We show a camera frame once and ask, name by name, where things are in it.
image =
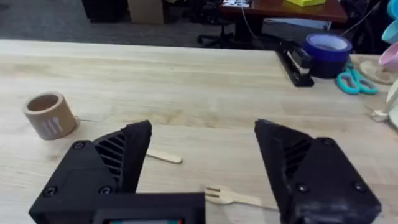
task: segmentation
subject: wooden fork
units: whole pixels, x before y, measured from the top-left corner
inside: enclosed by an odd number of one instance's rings
[[[246,205],[267,208],[269,210],[278,210],[275,205],[264,205],[258,197],[238,194],[220,185],[206,186],[205,196],[207,201],[220,205],[230,205],[234,202],[239,202]]]

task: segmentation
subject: cardboard box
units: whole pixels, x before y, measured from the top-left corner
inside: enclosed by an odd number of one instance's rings
[[[128,0],[130,18],[136,24],[165,24],[169,7],[164,0]]]

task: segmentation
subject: screw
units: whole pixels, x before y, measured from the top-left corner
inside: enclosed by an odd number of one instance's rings
[[[74,149],[82,149],[85,146],[85,143],[83,142],[78,142],[74,145]]]
[[[99,189],[99,194],[110,194],[112,192],[112,188],[109,186],[105,186]]]
[[[303,193],[303,194],[305,194],[305,193],[307,193],[307,192],[310,191],[310,189],[309,189],[305,184],[303,184],[303,183],[297,184],[297,185],[296,185],[296,189],[297,189],[299,192]]]
[[[327,146],[331,146],[332,144],[334,144],[334,140],[331,138],[325,138],[324,140],[322,140],[322,142],[327,145]]]
[[[365,185],[360,183],[360,182],[354,182],[353,183],[353,187],[354,187],[355,190],[357,190],[359,192],[365,192],[366,191]]]
[[[44,197],[53,197],[57,193],[57,187],[47,187],[43,191]]]

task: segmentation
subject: wooden table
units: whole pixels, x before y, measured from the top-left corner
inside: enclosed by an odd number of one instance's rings
[[[73,141],[143,119],[154,125],[149,150],[184,163],[147,158],[138,192],[221,184],[275,203],[253,131],[258,118],[336,139],[383,204],[376,223],[397,223],[398,135],[366,115],[387,88],[349,96],[331,80],[315,82],[293,87],[274,52],[0,40],[2,223],[33,223],[27,211]],[[21,107],[43,91],[65,95],[81,119],[74,133],[36,135]],[[245,205],[207,203],[206,213],[207,224],[279,223],[278,213]]]

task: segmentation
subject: stapler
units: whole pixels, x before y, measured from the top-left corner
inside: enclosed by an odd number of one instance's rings
[[[314,82],[308,74],[312,66],[312,57],[299,44],[283,40],[279,43],[277,55],[296,87],[312,87]]]

